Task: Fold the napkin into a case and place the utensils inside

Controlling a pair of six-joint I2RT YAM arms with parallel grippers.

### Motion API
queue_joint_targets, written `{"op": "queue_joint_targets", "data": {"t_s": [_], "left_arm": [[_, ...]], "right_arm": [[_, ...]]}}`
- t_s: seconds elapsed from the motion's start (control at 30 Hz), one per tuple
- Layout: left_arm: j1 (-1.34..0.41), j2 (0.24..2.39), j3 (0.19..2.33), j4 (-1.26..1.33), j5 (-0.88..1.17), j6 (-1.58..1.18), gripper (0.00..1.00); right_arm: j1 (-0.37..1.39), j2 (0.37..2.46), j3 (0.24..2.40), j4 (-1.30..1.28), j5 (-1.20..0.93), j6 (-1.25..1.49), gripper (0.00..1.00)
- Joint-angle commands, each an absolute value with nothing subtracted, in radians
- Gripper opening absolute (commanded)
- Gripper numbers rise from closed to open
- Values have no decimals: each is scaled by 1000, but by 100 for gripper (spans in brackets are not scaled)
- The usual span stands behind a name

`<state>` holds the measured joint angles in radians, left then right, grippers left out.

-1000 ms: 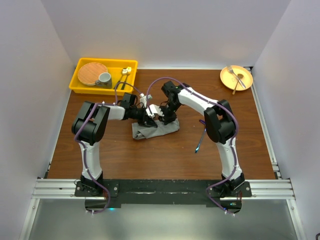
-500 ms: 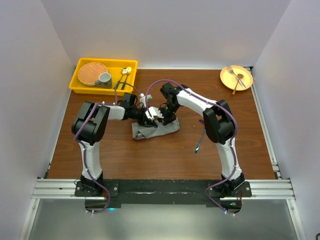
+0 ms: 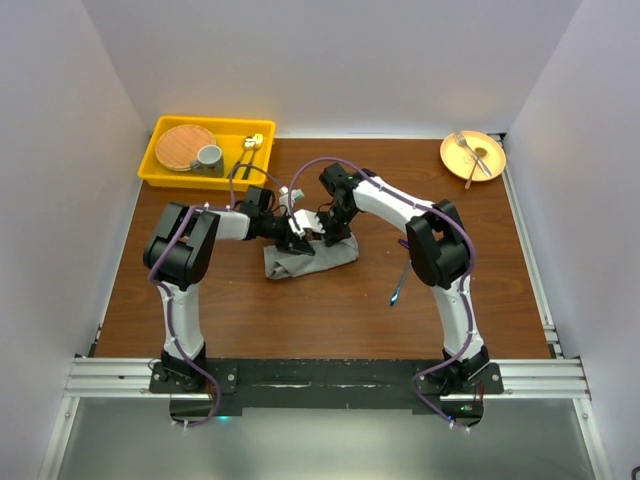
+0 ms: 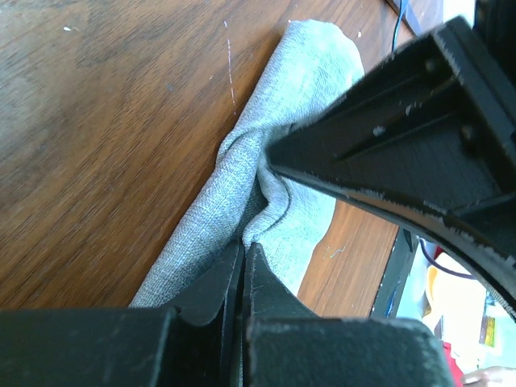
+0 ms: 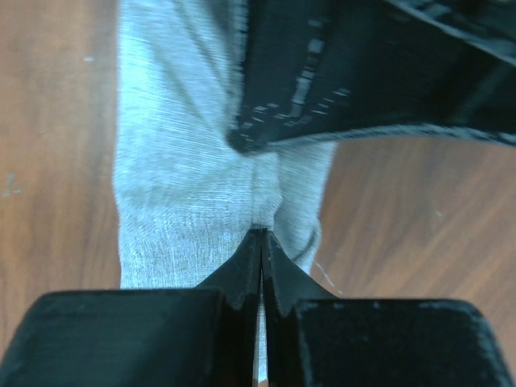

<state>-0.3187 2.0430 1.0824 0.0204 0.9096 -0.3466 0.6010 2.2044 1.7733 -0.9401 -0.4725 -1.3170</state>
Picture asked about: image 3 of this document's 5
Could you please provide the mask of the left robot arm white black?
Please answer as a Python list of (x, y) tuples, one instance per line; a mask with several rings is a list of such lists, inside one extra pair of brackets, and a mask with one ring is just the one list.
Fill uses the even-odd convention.
[(274, 241), (277, 252), (303, 258), (315, 255), (310, 243), (292, 232), (289, 214), (272, 211), (275, 194), (271, 190), (251, 187), (238, 204), (235, 211), (169, 203), (143, 253), (149, 280), (163, 303), (166, 337), (161, 363), (185, 392), (200, 390), (207, 380), (199, 284), (209, 268), (215, 242), (262, 237)]

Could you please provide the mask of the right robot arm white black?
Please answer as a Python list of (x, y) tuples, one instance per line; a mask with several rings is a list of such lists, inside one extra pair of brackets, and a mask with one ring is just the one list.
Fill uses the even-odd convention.
[(446, 382), (456, 392), (469, 392), (480, 382), (489, 356), (470, 295), (475, 248), (453, 203), (416, 199), (371, 171), (349, 173), (338, 163), (326, 167), (319, 181), (332, 197), (330, 209), (319, 215), (326, 245), (346, 239), (359, 212), (405, 232), (411, 267), (436, 299), (444, 331)]

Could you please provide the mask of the grey cloth napkin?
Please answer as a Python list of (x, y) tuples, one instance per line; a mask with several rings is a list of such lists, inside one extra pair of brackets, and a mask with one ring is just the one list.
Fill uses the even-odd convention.
[(275, 246), (265, 247), (263, 253), (266, 278), (296, 278), (347, 265), (359, 258), (359, 244), (353, 235), (331, 247), (321, 240), (313, 240), (310, 245), (314, 249), (313, 255), (287, 253)]

